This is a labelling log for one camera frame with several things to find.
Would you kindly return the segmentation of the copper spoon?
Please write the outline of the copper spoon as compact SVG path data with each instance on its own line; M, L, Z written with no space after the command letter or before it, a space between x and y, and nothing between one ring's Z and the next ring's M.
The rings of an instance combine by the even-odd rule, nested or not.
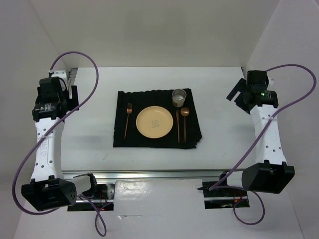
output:
M189 115L190 110L188 107L182 107L180 113L184 117L184 142L186 142L186 117Z

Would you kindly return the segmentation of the paper cup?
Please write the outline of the paper cup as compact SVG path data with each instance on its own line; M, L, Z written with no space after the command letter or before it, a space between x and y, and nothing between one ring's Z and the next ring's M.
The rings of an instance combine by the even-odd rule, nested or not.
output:
M180 108L184 105L187 93L183 89L176 89L172 92L172 103L175 107Z

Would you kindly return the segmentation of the copper fork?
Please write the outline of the copper fork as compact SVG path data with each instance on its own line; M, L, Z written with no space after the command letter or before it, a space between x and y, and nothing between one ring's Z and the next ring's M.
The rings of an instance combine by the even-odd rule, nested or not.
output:
M126 136L127 136L127 129L128 129L129 116L130 116L130 114L132 113L132 103L128 103L128 105L127 105L127 109L126 109L126 113L127 113L127 119L126 119L126 126L125 126L124 139L126 139Z

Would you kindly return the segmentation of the copper knife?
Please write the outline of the copper knife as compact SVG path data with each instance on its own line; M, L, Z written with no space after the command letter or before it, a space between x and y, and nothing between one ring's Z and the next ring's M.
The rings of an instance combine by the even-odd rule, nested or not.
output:
M179 110L176 110L175 116L176 116L176 122L177 122L177 140L178 140L178 143L180 143Z

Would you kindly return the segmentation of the black cloth placemat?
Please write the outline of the black cloth placemat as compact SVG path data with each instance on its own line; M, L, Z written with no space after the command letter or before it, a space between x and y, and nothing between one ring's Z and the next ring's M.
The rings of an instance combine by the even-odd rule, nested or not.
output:
M113 147L148 147L148 148L176 148L193 149L201 140L202 134L198 122L192 90L184 89L187 93L184 106L190 110L186 117L186 142L184 142L184 117L179 116L180 143L177 140L176 110L172 103L173 90L151 90L145 92L119 91L114 125ZM127 105L132 103L132 113L129 116L127 136L124 139ZM159 106L167 109L174 120L172 130L158 139L147 138L139 133L136 127L136 118L141 110L150 106Z

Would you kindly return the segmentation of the beige plate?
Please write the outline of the beige plate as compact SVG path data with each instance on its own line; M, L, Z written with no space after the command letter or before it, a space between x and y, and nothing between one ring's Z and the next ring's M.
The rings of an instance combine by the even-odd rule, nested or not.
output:
M173 127L171 113L159 106L150 106L141 110L136 118L136 127L140 134L147 138L166 136Z

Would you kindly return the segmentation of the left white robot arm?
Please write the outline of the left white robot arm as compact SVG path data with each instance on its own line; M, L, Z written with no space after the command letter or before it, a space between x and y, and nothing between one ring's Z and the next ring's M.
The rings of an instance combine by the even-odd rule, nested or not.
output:
M61 169L63 117L79 105L77 87L69 91L62 78L49 77L39 81L37 92L32 116L39 146L30 183L21 187L23 197L39 212L72 206L81 194L95 198L99 186L92 173L65 180Z

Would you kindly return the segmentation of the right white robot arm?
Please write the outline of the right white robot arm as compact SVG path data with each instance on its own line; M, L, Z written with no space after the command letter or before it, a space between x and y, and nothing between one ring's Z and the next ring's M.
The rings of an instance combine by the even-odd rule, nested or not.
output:
M240 79L227 96L229 101L248 113L253 120L257 143L256 163L243 170L245 190L280 194L295 175L282 151L278 120L277 93L268 90L270 78L266 71L250 70L246 79Z

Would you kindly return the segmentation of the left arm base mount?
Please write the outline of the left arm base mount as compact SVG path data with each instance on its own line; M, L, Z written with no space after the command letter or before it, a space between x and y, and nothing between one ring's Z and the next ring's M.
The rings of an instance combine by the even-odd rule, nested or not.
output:
M102 211L114 210L115 183L98 183L96 191L87 197L93 202L97 209ZM67 208L68 212L94 211L91 204L83 197L78 198L75 205Z

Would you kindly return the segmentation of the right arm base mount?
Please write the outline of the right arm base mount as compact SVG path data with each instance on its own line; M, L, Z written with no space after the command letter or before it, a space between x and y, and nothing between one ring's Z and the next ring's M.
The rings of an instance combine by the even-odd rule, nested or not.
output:
M237 208L250 207L246 191L229 188L209 191L209 187L215 183L216 181L202 182L202 186L197 188L203 193L205 209L233 208L236 203Z

